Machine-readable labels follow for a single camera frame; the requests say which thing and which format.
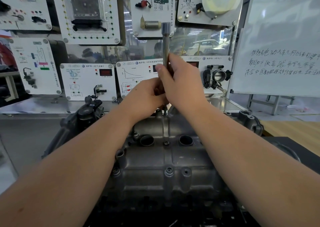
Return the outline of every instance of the left hand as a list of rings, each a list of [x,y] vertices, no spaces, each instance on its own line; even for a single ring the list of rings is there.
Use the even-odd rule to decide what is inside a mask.
[[[159,78],[143,80],[120,103],[119,108],[125,111],[133,124],[151,116],[162,105],[168,104],[165,94],[158,95],[160,84]]]

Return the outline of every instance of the wooden table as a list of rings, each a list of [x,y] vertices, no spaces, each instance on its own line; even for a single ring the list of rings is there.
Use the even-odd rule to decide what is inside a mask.
[[[320,122],[261,121],[265,136],[289,137],[320,156]]]

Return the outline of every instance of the white car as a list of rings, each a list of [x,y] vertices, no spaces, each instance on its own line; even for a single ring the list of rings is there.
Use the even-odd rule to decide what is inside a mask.
[[[219,43],[216,40],[202,40],[194,42],[194,45],[192,47],[189,47],[187,50],[188,56],[201,56],[206,53],[212,52],[212,50],[217,49],[224,49],[223,47],[219,46]]]

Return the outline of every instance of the hand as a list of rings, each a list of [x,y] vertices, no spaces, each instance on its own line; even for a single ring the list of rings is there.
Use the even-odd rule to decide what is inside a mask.
[[[188,108],[195,109],[207,103],[199,70],[172,53],[169,54],[169,61],[173,77],[162,64],[155,66],[169,102],[182,114],[187,113]]]
[[[133,124],[151,116],[158,107],[168,104],[165,94],[158,95],[160,83],[159,78],[141,81],[118,106]]]

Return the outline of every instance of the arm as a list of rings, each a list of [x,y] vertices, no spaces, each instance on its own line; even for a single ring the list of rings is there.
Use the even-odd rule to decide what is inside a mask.
[[[0,196],[1,226],[82,226],[133,125],[166,103],[158,79],[139,83],[110,113],[20,177]]]
[[[176,55],[169,60],[173,78],[156,66],[169,102],[195,129],[252,216],[262,226],[318,226],[320,176],[210,105],[197,68]]]

